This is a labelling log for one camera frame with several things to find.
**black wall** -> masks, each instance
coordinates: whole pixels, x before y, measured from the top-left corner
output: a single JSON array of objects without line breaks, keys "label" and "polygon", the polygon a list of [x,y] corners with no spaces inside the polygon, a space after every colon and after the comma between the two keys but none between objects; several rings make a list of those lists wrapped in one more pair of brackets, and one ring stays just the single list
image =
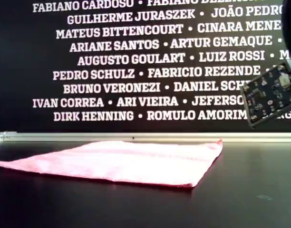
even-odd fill
[{"label": "black wall", "polygon": [[[239,74],[232,76],[229,73],[226,76],[206,76],[206,69],[212,67],[225,68],[226,66],[249,66],[256,68],[255,74],[265,72],[267,68],[279,63],[284,56],[282,51],[286,51],[282,38],[280,27],[280,15],[274,15],[273,12],[265,12],[266,9],[275,9],[281,5],[281,0],[264,1],[235,1],[220,3],[205,3],[205,0],[199,0],[197,4],[172,5],[169,1],[164,6],[149,6],[147,0],[142,4],[134,1],[134,6],[129,8],[116,9],[93,9],[78,11],[54,11],[54,12],[33,12],[33,3],[36,1],[0,1],[0,131],[18,131],[18,132],[250,132],[251,130],[243,116],[235,117],[235,113],[242,112],[241,104],[221,104],[222,96],[224,99],[238,96],[238,90],[223,89],[229,81],[250,80],[253,75]],[[248,15],[247,9],[253,12]],[[233,17],[212,17],[215,8],[234,9],[234,12],[242,15]],[[68,24],[70,15],[97,15],[108,13],[132,12],[133,18],[142,11],[163,11],[167,10],[195,10],[195,18],[190,19],[171,19],[171,20],[148,20],[148,21],[126,21],[113,23],[92,23],[92,24]],[[257,21],[254,28],[256,30],[247,30],[247,21]],[[238,27],[236,31],[220,32],[202,32],[198,29],[202,23],[224,23],[234,22]],[[102,28],[106,27],[129,27],[129,26],[154,26],[154,25],[180,25],[181,33],[177,34],[158,34],[147,36],[103,36]],[[264,28],[265,24],[272,25],[273,28]],[[92,38],[59,38],[57,39],[56,30],[64,29],[65,32],[71,29],[95,29],[101,34]],[[222,37],[238,37],[238,39],[256,36],[265,37],[268,41],[262,45],[261,40],[256,41],[254,45],[247,46],[214,46],[215,40]],[[210,40],[210,47],[187,47],[171,48],[171,44],[179,42],[180,38],[206,38]],[[135,50],[114,50],[117,43],[129,40],[158,40],[158,49],[135,49]],[[70,52],[73,43],[111,41],[111,50],[90,51],[90,52]],[[252,57],[250,60],[230,61],[230,52],[257,51],[263,52],[258,60]],[[226,61],[203,62],[200,53],[206,52],[225,52]],[[141,54],[163,54],[184,53],[183,62],[178,63],[154,63],[154,64],[132,64],[132,55]],[[104,56],[104,55],[127,55],[129,63],[126,65],[92,65],[78,66],[80,57],[84,56]],[[149,78],[149,68],[171,68],[171,67],[199,67],[202,73],[198,76],[190,77],[157,77]],[[90,72],[100,69],[134,69],[135,77],[127,79],[91,79]],[[53,71],[75,71],[86,70],[89,72],[87,80],[53,80]],[[184,84],[190,82],[215,83],[216,91],[182,91],[174,92],[174,82]],[[105,91],[105,86],[114,83],[160,83],[160,91],[141,92],[141,93],[111,93]],[[73,84],[99,84],[102,91],[92,94],[64,94],[63,85]],[[144,106],[138,101],[139,97],[162,97],[175,96],[178,106]],[[191,102],[194,96],[204,96],[202,99],[208,99],[210,96],[219,100],[215,105],[196,105]],[[104,107],[60,107],[62,98],[96,98],[102,99]],[[136,106],[117,107],[120,97],[136,97]],[[33,99],[52,99],[58,98],[58,107],[39,108],[33,107]],[[170,111],[182,110],[183,113],[193,113],[193,120],[147,120],[148,111]],[[131,121],[83,121],[82,112],[103,112],[103,111],[132,111],[134,119]],[[54,121],[55,112],[79,112],[80,121]],[[291,132],[291,113],[286,115],[285,119],[279,119],[273,123],[262,126],[258,131]]]}]

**circuit board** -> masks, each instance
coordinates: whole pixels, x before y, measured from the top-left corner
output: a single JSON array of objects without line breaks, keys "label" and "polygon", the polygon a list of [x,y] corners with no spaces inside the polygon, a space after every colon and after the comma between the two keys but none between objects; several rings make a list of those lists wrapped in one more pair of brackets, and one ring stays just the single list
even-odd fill
[{"label": "circuit board", "polygon": [[286,60],[241,87],[251,128],[291,110],[291,60]]}]

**pink towel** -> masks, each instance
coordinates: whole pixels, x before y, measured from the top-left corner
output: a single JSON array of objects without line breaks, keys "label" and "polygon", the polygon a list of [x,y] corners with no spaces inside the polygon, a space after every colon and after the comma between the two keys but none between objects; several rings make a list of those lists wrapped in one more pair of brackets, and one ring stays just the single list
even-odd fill
[{"label": "pink towel", "polygon": [[195,187],[223,143],[200,145],[93,142],[0,166],[26,172],[177,187]]}]

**aluminum strip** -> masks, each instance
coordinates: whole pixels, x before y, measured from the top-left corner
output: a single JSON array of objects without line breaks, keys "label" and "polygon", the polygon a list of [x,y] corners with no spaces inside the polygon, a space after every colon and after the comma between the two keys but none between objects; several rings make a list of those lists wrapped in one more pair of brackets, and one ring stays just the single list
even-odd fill
[{"label": "aluminum strip", "polygon": [[13,142],[158,142],[197,143],[291,143],[291,133],[0,133],[3,141]]}]

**black table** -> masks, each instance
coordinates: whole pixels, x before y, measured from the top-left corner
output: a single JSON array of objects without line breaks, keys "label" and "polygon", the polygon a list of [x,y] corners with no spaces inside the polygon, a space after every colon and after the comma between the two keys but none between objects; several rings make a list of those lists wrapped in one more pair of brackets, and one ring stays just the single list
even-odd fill
[{"label": "black table", "polygon": [[[0,142],[0,160],[82,145]],[[193,190],[0,168],[0,228],[291,228],[291,143],[225,143]]]}]

